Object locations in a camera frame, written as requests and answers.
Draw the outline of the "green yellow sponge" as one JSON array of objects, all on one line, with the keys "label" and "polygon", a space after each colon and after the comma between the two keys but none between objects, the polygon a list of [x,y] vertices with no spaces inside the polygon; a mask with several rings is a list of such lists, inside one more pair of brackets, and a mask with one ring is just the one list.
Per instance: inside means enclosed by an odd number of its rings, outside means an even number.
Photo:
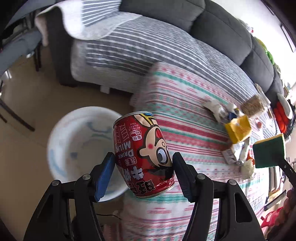
[{"label": "green yellow sponge", "polygon": [[278,166],[278,162],[285,159],[285,139],[283,133],[274,137],[257,141],[252,146],[255,168],[269,168]]}]

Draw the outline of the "red milk drink can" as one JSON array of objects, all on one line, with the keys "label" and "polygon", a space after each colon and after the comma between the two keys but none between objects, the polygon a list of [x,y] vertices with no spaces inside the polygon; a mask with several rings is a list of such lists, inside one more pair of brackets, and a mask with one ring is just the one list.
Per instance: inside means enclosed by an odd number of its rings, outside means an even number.
[{"label": "red milk drink can", "polygon": [[174,185],[168,145],[152,113],[137,111],[118,118],[113,139],[116,165],[136,197],[153,197]]}]

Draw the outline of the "white trash bin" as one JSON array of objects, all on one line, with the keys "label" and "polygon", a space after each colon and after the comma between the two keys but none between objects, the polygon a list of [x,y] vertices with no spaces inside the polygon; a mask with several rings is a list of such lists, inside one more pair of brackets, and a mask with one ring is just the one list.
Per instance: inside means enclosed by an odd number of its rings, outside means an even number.
[{"label": "white trash bin", "polygon": [[47,161],[54,179],[71,182],[89,174],[114,151],[113,124],[121,114],[107,108],[76,109],[54,126],[47,142]]}]

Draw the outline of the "white printed wrapper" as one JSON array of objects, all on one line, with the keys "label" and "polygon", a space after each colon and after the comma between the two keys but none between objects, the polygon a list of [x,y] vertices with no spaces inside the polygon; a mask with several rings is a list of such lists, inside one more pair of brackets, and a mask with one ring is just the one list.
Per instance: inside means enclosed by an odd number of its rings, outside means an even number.
[{"label": "white printed wrapper", "polygon": [[244,165],[250,148],[249,140],[250,139],[247,138],[243,142],[232,144],[227,149],[222,151],[222,155],[228,165]]}]

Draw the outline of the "clear box of nuts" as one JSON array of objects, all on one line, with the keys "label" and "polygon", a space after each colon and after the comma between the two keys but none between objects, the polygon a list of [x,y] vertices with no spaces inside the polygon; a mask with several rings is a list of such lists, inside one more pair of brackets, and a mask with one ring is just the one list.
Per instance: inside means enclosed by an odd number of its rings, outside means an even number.
[{"label": "clear box of nuts", "polygon": [[254,95],[240,106],[241,111],[249,118],[261,114],[265,110],[264,101],[259,95]]}]

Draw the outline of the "crumpled white wrapper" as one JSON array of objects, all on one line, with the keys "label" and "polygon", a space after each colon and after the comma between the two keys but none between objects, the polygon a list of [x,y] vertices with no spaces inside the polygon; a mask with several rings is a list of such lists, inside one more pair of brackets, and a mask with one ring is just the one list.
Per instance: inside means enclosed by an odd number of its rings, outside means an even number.
[{"label": "crumpled white wrapper", "polygon": [[217,100],[210,100],[203,104],[203,107],[210,110],[217,120],[221,123],[223,120],[232,120],[237,118],[240,114],[239,108],[233,103],[227,103],[225,106]]}]

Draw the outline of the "patterned pink green tablecloth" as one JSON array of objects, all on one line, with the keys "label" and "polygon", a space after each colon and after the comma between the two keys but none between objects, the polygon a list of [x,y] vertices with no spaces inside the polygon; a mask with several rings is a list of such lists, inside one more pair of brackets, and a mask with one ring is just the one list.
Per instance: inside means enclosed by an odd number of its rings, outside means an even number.
[{"label": "patterned pink green tablecloth", "polygon": [[[188,164],[213,180],[236,180],[256,216],[261,216],[268,196],[268,169],[258,169],[254,177],[245,179],[237,165],[227,164],[222,151],[229,144],[228,134],[224,125],[203,106],[209,100],[223,105],[241,104],[257,93],[256,88],[235,65],[210,72],[214,76],[207,79],[158,62],[141,83],[132,105],[154,115],[171,154],[181,153]],[[127,191],[121,222],[108,227],[105,234],[108,240],[181,240],[193,207],[178,183],[169,191],[147,199]]]}]

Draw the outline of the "blue grey chair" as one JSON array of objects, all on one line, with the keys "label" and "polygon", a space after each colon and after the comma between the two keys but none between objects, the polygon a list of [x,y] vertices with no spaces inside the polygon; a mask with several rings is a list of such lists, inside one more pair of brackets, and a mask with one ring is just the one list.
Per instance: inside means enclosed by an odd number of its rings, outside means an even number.
[{"label": "blue grey chair", "polygon": [[23,1],[1,32],[1,75],[20,57],[33,57],[36,71],[41,68],[40,46],[42,36],[35,27],[36,10],[43,1]]}]

